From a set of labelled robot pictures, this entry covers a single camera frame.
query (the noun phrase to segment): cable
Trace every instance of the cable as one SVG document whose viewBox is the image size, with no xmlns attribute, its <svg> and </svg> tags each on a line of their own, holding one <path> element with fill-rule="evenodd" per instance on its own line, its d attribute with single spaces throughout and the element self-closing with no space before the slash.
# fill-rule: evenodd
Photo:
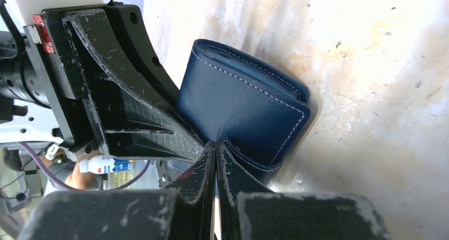
<svg viewBox="0 0 449 240">
<path fill-rule="evenodd" d="M 41 156 L 44 152 L 47 152 L 48 148 L 50 148 L 53 144 L 55 144 L 54 142 L 50 142 L 46 147 L 44 147 L 42 150 L 40 150 L 38 152 L 38 155 Z"/>
<path fill-rule="evenodd" d="M 29 161 L 27 161 L 23 166 L 22 166 L 22 170 L 32 161 L 33 159 L 31 158 Z M 11 183 L 9 183 L 9 184 L 7 184 L 7 185 L 5 185 L 5 186 L 3 186 L 3 187 L 1 187 L 0 189 L 1 190 L 3 190 L 4 188 L 6 188 L 6 187 L 8 187 L 8 186 L 10 186 L 11 184 L 13 184 L 13 183 L 15 183 L 17 180 L 19 180 L 21 177 L 23 177 L 25 175 L 25 173 L 22 173 L 22 174 L 20 174 L 18 177 L 16 177 L 16 179 L 14 179 Z M 26 185 L 26 188 L 25 188 L 25 191 L 24 191 L 24 193 L 26 193 L 26 191 L 28 190 L 28 182 L 26 181 L 26 178 L 25 178 L 25 185 Z M 1 198 L 4 198 L 4 199 L 16 199 L 16 197 L 5 197 L 5 196 L 3 196 L 1 193 L 0 193 L 0 197 Z"/>
<path fill-rule="evenodd" d="M 42 160 L 39 158 L 39 155 L 36 154 L 36 152 L 25 142 L 17 142 L 17 144 L 21 145 L 29 154 L 30 156 L 34 159 L 34 162 L 36 162 L 36 164 L 38 165 L 38 167 L 43 171 L 43 173 L 49 178 L 51 179 L 55 184 L 67 189 L 67 190 L 78 190 L 76 188 L 73 188 L 71 186 L 66 185 L 63 181 L 59 180 L 55 175 L 53 175 L 47 167 L 45 167 L 44 163 L 42 162 Z M 114 188 L 113 190 L 121 190 L 124 189 L 130 185 L 132 185 L 133 183 L 135 183 L 144 173 L 145 171 L 148 169 L 149 165 L 150 165 L 150 160 L 147 161 L 147 163 L 145 164 L 145 167 L 143 168 L 143 170 L 136 175 L 136 177 L 134 177 L 132 180 L 130 180 L 128 183 L 119 186 L 117 188 Z"/>
</svg>

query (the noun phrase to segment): wallet fold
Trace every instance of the wallet fold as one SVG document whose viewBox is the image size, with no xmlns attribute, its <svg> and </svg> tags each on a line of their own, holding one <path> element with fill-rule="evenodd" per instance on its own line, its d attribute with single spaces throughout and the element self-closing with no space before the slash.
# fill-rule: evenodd
<svg viewBox="0 0 449 240">
<path fill-rule="evenodd" d="M 309 119 L 308 98 L 304 85 L 274 67 L 199 39 L 193 44 L 177 108 L 206 140 L 224 140 L 234 158 L 261 180 L 275 174 Z"/>
</svg>

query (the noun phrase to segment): white stitching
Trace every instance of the white stitching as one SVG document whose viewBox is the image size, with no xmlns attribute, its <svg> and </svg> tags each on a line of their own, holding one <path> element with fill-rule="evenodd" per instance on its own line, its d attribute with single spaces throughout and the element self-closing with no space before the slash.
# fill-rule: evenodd
<svg viewBox="0 0 449 240">
<path fill-rule="evenodd" d="M 299 119 L 299 121 L 295 124 L 295 127 L 293 127 L 293 130 L 290 132 L 289 136 L 287 137 L 287 139 L 285 140 L 285 142 L 282 144 L 281 148 L 279 149 L 279 151 L 277 151 L 276 155 L 273 157 L 273 159 L 271 160 L 271 162 L 269 163 L 269 166 L 273 163 L 274 159 L 276 159 L 277 155 L 281 152 L 282 148 L 284 148 L 285 144 L 287 143 L 288 139 L 292 136 L 294 130 L 296 130 L 296 128 L 298 127 L 299 123 L 302 121 L 302 119 L 304 118 L 304 113 L 302 114 L 302 117 Z"/>
<path fill-rule="evenodd" d="M 179 172 L 184 172 L 184 170 L 180 170 L 179 168 L 175 168 L 174 166 L 171 166 L 170 164 L 167 163 L 167 166 L 173 170 L 179 171 Z"/>
<path fill-rule="evenodd" d="M 261 168 L 255 166 L 255 165 L 251 164 L 250 162 L 246 161 L 245 159 L 243 159 L 242 157 L 240 157 L 236 152 L 233 152 L 233 154 L 237 155 L 237 157 L 239 157 L 242 161 L 246 162 L 248 165 L 250 165 L 250 166 L 252 166 L 252 167 L 255 167 L 255 168 L 258 169 L 258 170 L 262 170 L 262 171 L 265 171 L 265 172 L 272 172 L 272 171 L 275 171 L 276 169 L 279 168 L 279 167 L 277 167 L 277 168 L 275 168 L 275 169 L 273 169 L 273 170 L 263 170 L 263 169 L 261 169 Z"/>
<path fill-rule="evenodd" d="M 264 94 L 270 96 L 270 97 L 273 98 L 274 100 L 279 101 L 279 102 L 281 102 L 282 104 L 284 104 L 284 105 L 286 105 L 286 106 L 288 106 L 288 107 L 290 107 L 290 108 L 293 108 L 293 109 L 295 109 L 296 111 L 298 111 L 298 112 L 300 112 L 300 113 L 302 114 L 302 117 L 301 117 L 301 118 L 299 119 L 299 121 L 296 123 L 296 125 L 295 125 L 294 128 L 293 128 L 293 130 L 290 132 L 289 136 L 287 137 L 287 139 L 286 139 L 286 140 L 284 141 L 284 143 L 282 144 L 281 148 L 277 151 L 276 155 L 275 155 L 275 156 L 273 157 L 273 159 L 271 160 L 271 162 L 270 162 L 270 164 L 269 164 L 269 166 L 270 166 L 270 165 L 273 163 L 274 159 L 276 159 L 276 157 L 278 156 L 278 154 L 281 152 L 282 148 L 284 148 L 284 146 L 285 146 L 285 144 L 287 143 L 287 141 L 289 141 L 290 137 L 292 136 L 293 132 L 294 132 L 294 131 L 296 130 L 296 128 L 298 127 L 299 123 L 301 123 L 302 119 L 304 119 L 304 116 L 305 116 L 305 115 L 304 115 L 304 112 L 302 112 L 301 110 L 299 110 L 299 109 L 297 109 L 297 108 L 295 108 L 295 107 L 293 107 L 293 106 L 290 106 L 289 104 L 287 104 L 287 103 L 281 101 L 280 99 L 278 99 L 278 98 L 272 96 L 271 94 L 265 92 L 264 90 L 260 89 L 259 87 L 254 86 L 253 84 L 251 84 L 251 83 L 249 83 L 249 82 L 246 82 L 245 80 L 239 78 L 238 76 L 236 76 L 236 75 L 234 75 L 234 74 L 232 74 L 232 73 L 229 73 L 229 72 L 227 72 L 227 71 L 225 71 L 225 70 L 223 70 L 223 69 L 220 69 L 220 68 L 218 68 L 218 67 L 216 67 L 216 66 L 213 66 L 212 64 L 206 62 L 205 60 L 203 60 L 203 59 L 201 59 L 199 56 L 197 56 L 197 55 L 195 54 L 195 51 L 192 50 L 192 53 L 193 53 L 193 55 L 194 55 L 198 60 L 202 61 L 203 63 L 205 63 L 205 64 L 207 64 L 207 65 L 209 65 L 210 67 L 212 67 L 212 68 L 214 68 L 214 69 L 217 69 L 217 70 L 219 70 L 219 71 L 221 71 L 221 72 L 224 72 L 224 73 L 226 73 L 226 74 L 228 74 L 228 75 L 230 75 L 230 76 L 235 77 L 236 79 L 238 79 L 238 80 L 244 82 L 245 84 L 247 84 L 247 85 L 253 87 L 254 89 L 257 89 L 257 90 L 261 91 L 262 93 L 264 93 Z"/>
<path fill-rule="evenodd" d="M 259 67 L 257 64 L 251 63 L 250 61 L 247 61 L 246 59 L 243 59 L 243 58 L 241 58 L 241 57 L 239 57 L 239 56 L 236 56 L 236 55 L 234 55 L 234 54 L 231 53 L 231 52 L 227 52 L 226 50 L 224 50 L 224 49 L 222 49 L 222 48 L 219 48 L 219 47 L 215 47 L 215 46 L 207 45 L 207 44 L 201 44 L 201 45 L 198 45 L 198 46 L 206 46 L 206 47 L 212 47 L 212 48 L 219 49 L 219 50 L 224 51 L 224 52 L 226 52 L 226 53 L 228 53 L 228 54 L 230 54 L 230 55 L 233 55 L 233 56 L 235 56 L 235 57 L 237 57 L 237 58 L 239 58 L 239 59 L 241 59 L 241 60 L 243 60 L 243 61 L 245 61 L 245 62 L 247 62 L 247 63 L 249 63 L 249 64 L 252 64 L 252 65 L 256 66 L 256 67 L 259 68 L 259 69 L 262 69 L 262 70 L 266 71 L 267 73 L 271 74 L 271 75 L 274 76 L 274 77 L 277 77 L 277 78 L 280 79 L 282 82 L 284 82 L 285 84 L 288 84 L 291 88 L 293 88 L 295 91 L 297 91 L 297 92 L 298 92 L 298 97 L 299 97 L 299 99 L 301 99 L 301 94 L 299 93 L 298 89 L 296 89 L 295 87 L 293 87 L 293 85 L 291 85 L 291 84 L 288 83 L 287 81 L 283 80 L 282 78 L 276 76 L 275 74 L 273 74 L 273 73 L 267 71 L 266 69 L 264 69 L 264 68 L 262 68 L 262 67 Z"/>
</svg>

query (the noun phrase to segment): white bottle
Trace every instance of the white bottle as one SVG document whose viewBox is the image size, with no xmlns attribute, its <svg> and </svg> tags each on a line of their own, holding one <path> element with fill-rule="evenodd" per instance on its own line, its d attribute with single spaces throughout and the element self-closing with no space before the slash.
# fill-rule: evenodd
<svg viewBox="0 0 449 240">
<path fill-rule="evenodd" d="M 92 159 L 84 159 L 79 162 L 81 173 L 108 174 L 133 169 L 133 163 L 124 159 L 113 158 L 109 155 L 95 156 Z"/>
</svg>

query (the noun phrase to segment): wallet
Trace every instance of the wallet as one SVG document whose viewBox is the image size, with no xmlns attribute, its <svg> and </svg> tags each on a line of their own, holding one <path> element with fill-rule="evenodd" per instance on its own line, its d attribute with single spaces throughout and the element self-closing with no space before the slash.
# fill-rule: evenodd
<svg viewBox="0 0 449 240">
<path fill-rule="evenodd" d="M 198 39 L 177 109 L 207 141 L 224 141 L 241 166 L 267 183 L 310 117 L 308 98 L 304 85 L 274 67 Z"/>
</svg>

